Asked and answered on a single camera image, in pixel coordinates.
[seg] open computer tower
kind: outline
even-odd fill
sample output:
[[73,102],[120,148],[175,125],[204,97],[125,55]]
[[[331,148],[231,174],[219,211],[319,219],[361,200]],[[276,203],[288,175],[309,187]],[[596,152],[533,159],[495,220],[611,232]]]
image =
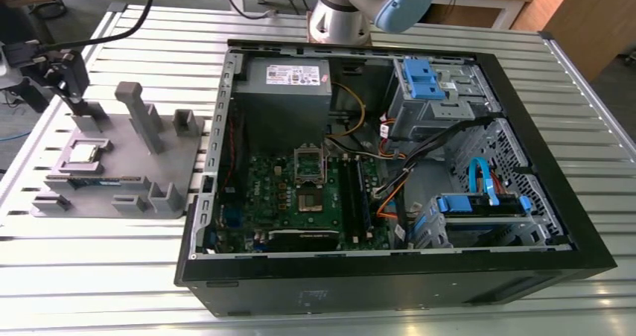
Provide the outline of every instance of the open computer tower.
[[615,267],[493,55],[228,44],[176,275],[215,315],[505,303]]

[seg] green circuit board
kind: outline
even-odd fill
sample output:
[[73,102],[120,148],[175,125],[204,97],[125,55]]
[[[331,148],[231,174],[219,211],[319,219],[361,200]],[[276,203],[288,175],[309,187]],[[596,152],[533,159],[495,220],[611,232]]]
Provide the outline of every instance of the green circuit board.
[[[375,225],[364,241],[353,241],[347,234],[348,221],[343,218],[341,176],[343,158],[325,158],[325,183],[295,183],[295,157],[252,156],[248,168],[245,204],[240,211],[240,227],[219,231],[227,253],[253,253],[252,236],[277,229],[303,229],[339,232],[340,250],[388,249],[388,227]],[[316,172],[316,162],[303,162],[301,171]],[[349,160],[360,163],[365,197],[380,184],[377,166],[372,159]],[[365,211],[371,217],[375,211]]]

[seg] orange wire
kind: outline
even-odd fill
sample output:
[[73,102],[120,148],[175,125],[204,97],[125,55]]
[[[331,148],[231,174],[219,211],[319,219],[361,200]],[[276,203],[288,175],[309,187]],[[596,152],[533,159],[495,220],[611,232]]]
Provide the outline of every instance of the orange wire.
[[505,187],[504,185],[501,184],[501,181],[499,180],[499,177],[497,175],[491,171],[489,172],[489,176],[493,178],[495,180],[495,188],[499,190],[499,193],[504,193],[505,192]]
[[388,214],[388,213],[380,213],[380,214],[377,215],[377,217],[397,219],[397,216],[396,216],[396,215],[391,215],[391,214]]
[[407,183],[407,179],[404,179],[404,181],[401,181],[401,183],[397,185],[397,187],[395,187],[393,192],[391,192],[391,194],[387,197],[387,200],[384,201],[380,208],[377,209],[377,212],[376,212],[377,216],[384,214],[383,213],[384,207],[388,205],[388,202],[393,199],[393,197],[396,196],[397,191],[400,190],[400,188],[404,187],[405,183]]
[[[383,156],[383,157],[393,157],[392,154],[384,152],[384,143],[387,142],[387,140],[388,140],[388,139],[381,139],[380,145],[377,146],[377,153],[379,153],[380,156]],[[400,153],[400,158],[401,158],[401,159],[405,159],[405,158],[407,158],[407,155],[404,155],[403,153]]]

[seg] slotted aluminum surface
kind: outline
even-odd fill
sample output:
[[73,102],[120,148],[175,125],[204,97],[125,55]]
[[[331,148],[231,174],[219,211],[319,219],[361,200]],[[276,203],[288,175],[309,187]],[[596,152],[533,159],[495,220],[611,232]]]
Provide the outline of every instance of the slotted aluminum surface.
[[[108,13],[96,36],[128,29],[141,8]],[[88,49],[85,97],[121,112],[115,86],[144,85],[159,112],[211,116],[228,38],[305,40],[295,16],[248,21],[235,13],[155,8],[132,38]],[[0,185],[0,333],[75,335],[632,335],[636,329],[636,165],[603,105],[536,34],[419,26],[372,34],[376,45],[497,55],[619,267],[503,306],[216,319],[173,286],[183,219],[37,219],[28,215],[68,138],[68,109],[53,101]],[[205,148],[205,137],[201,148]],[[192,186],[200,176],[193,174]]]

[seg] gray fixture plate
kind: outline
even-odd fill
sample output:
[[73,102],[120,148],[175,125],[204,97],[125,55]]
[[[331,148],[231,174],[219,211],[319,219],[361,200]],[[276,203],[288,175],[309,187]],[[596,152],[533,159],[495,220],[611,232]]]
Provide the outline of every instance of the gray fixture plate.
[[[101,175],[87,174],[85,176],[147,177],[152,183],[159,184],[164,194],[169,183],[173,183],[176,191],[185,201],[201,137],[177,136],[172,125],[172,116],[161,116],[163,131],[159,136],[164,141],[165,150],[159,155],[153,155],[148,152],[148,147],[135,132],[129,119],[129,115],[112,114],[109,120],[99,120],[97,124],[103,133],[83,133],[80,129],[75,129],[68,144],[61,151],[60,160],[69,155],[72,143],[77,139],[108,139],[112,143],[112,150],[104,152],[100,157],[104,173]],[[197,126],[203,127],[203,118],[197,117],[196,119]],[[52,169],[51,174],[57,174],[56,169]],[[43,212],[33,207],[31,213],[36,217],[179,218],[183,216],[181,209],[176,212],[155,212],[152,205],[148,203],[148,191],[144,190],[124,189],[121,186],[85,186],[79,189],[56,188],[55,191],[44,188],[41,193],[44,194],[47,191],[61,194],[71,201],[72,208],[65,212]],[[120,214],[111,204],[115,195],[139,195],[148,205],[147,210],[125,215]]]

